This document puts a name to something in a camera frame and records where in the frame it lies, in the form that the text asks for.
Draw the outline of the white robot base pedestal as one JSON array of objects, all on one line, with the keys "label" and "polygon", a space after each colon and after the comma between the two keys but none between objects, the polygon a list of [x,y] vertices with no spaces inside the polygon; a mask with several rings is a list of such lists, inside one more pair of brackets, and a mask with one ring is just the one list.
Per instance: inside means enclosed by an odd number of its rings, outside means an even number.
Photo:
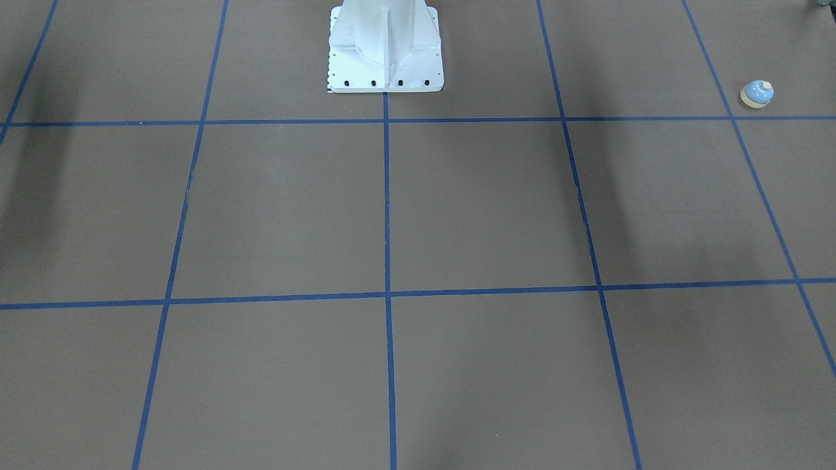
[{"label": "white robot base pedestal", "polygon": [[344,1],[329,20],[329,93],[444,88],[439,15],[425,1]]}]

